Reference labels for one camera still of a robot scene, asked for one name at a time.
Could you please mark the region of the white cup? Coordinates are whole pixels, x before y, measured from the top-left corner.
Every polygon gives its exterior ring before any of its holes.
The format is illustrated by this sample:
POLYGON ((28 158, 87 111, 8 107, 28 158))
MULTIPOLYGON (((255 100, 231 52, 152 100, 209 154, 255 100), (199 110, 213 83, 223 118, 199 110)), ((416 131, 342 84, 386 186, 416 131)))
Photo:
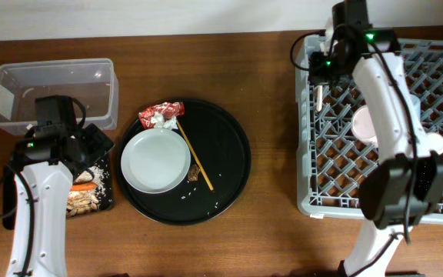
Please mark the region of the white cup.
POLYGON ((438 155, 443 154, 443 136, 435 132, 426 134, 428 150, 436 152, 438 155))

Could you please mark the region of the pink bowl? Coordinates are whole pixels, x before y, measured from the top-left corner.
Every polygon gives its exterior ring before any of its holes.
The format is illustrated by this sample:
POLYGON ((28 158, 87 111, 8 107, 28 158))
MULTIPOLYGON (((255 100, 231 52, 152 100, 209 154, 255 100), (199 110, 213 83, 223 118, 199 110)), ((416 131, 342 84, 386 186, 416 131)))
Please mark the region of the pink bowl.
POLYGON ((354 137, 365 145, 378 147, 378 140, 367 105, 363 105, 353 114, 351 131, 354 137))

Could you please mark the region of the red snack wrapper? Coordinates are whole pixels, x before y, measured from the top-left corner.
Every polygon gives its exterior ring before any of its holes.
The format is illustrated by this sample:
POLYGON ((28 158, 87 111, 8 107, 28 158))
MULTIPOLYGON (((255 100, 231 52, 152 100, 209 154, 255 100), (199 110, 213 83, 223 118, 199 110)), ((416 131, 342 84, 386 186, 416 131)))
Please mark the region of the red snack wrapper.
POLYGON ((185 114, 185 108, 183 102, 163 102, 147 107, 145 110, 138 113, 138 119, 144 129, 154 128, 150 123, 150 119, 156 112, 163 114, 166 119, 169 119, 174 115, 177 118, 185 114))

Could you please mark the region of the grey dinner plate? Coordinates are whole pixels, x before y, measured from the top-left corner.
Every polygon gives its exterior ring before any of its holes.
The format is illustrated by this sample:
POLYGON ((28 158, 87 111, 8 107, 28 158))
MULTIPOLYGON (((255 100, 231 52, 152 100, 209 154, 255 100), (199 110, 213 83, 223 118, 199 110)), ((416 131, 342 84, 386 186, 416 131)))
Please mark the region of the grey dinner plate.
POLYGON ((147 194, 160 194, 184 180, 191 165, 191 153, 178 133, 151 128, 127 142, 120 163, 121 173, 132 188, 147 194))

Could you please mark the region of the rice and peanut leftovers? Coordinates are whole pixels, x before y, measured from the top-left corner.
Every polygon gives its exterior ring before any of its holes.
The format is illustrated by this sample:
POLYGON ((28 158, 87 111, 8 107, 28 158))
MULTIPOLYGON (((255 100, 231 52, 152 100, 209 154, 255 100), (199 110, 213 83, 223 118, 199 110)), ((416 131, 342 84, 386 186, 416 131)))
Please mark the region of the rice and peanut leftovers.
POLYGON ((94 182, 97 188, 90 191, 70 191, 66 205, 66 217, 73 218, 110 209, 112 207, 112 189, 109 175, 108 171, 98 165, 86 169, 79 175, 72 185, 94 182))

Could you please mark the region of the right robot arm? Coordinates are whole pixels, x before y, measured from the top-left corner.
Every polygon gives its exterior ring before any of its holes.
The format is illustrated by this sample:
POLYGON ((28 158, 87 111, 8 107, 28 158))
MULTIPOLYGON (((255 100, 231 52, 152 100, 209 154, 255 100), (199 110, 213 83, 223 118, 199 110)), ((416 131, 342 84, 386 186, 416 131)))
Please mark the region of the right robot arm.
POLYGON ((332 24, 329 45, 309 59, 309 81, 329 85, 351 76, 378 143, 378 167, 359 186, 366 220, 338 274, 383 276, 398 244, 443 195, 443 154, 431 147, 415 111, 395 31, 373 27, 364 0, 334 5, 332 24))

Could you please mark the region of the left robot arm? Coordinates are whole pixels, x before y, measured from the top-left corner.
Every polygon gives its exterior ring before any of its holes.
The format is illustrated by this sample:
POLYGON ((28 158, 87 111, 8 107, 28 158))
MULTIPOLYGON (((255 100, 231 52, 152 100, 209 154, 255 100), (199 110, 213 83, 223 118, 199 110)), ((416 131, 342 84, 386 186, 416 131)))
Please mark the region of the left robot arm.
POLYGON ((37 124, 17 142, 7 166, 16 188, 8 276, 65 276, 65 221, 72 183, 114 146, 96 125, 77 120, 77 99, 35 100, 37 124))

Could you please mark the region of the white plastic fork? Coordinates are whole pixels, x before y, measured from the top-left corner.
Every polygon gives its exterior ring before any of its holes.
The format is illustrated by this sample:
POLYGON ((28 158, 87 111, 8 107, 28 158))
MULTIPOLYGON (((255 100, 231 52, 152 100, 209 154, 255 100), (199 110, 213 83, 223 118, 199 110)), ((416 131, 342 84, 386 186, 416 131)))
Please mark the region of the white plastic fork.
POLYGON ((322 106, 323 106, 323 86, 322 85, 318 85, 315 88, 315 96, 316 96, 315 110, 317 112, 320 112, 322 110, 322 106))

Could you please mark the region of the brown food scrap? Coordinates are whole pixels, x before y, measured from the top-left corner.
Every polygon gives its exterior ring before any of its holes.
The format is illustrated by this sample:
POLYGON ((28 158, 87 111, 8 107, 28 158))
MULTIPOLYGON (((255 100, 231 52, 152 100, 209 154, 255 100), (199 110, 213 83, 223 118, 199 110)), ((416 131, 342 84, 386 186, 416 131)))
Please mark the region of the brown food scrap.
POLYGON ((197 164, 193 164, 190 169, 188 170, 188 180, 190 182, 196 182, 198 181, 198 176, 201 172, 201 169, 198 167, 197 164))

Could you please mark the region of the wooden chopstick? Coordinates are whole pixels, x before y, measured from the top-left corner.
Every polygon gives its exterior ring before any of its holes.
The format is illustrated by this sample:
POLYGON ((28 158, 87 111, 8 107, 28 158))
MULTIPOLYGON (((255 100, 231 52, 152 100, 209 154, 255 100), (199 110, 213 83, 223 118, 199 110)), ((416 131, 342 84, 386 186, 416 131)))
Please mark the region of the wooden chopstick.
POLYGON ((197 166, 199 167, 200 172, 201 172, 202 176, 204 177, 204 179, 205 179, 205 181, 207 183, 207 186, 209 187, 209 190, 211 192, 213 192, 215 190, 215 188, 214 188, 213 184, 211 183, 209 177, 207 176, 207 174, 206 174, 206 172, 205 172, 205 170, 204 170, 204 168, 203 168, 203 166, 202 166, 202 164, 201 164, 201 162, 200 162, 200 160, 199 160, 195 150, 192 147, 192 144, 190 143, 190 141, 188 139, 188 136, 185 134, 185 131, 182 128, 182 125, 180 124, 180 121, 177 121, 177 126, 178 126, 178 129, 179 129, 180 133, 182 134, 184 140, 186 141, 186 143, 188 145, 188 148, 189 148, 191 154, 193 155, 193 157, 195 159, 195 162, 196 162, 197 166))

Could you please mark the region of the light blue cup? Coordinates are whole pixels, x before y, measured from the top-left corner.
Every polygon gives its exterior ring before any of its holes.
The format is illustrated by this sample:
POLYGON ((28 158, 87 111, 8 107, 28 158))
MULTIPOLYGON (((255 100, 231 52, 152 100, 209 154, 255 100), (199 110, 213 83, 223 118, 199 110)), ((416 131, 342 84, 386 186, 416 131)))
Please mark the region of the light blue cup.
POLYGON ((418 119, 421 119, 421 100, 416 95, 410 95, 411 101, 413 103, 413 106, 415 108, 415 113, 418 117, 418 119))

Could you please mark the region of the orange carrot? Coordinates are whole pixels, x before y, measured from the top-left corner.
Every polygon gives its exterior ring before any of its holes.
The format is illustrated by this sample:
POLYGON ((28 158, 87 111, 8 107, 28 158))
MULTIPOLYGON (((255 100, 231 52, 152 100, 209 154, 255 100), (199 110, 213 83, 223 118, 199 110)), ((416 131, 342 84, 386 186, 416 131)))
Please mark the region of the orange carrot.
POLYGON ((74 184, 71 188, 72 192, 80 192, 80 191, 90 191, 97 188, 97 185, 94 182, 86 182, 82 184, 74 184))

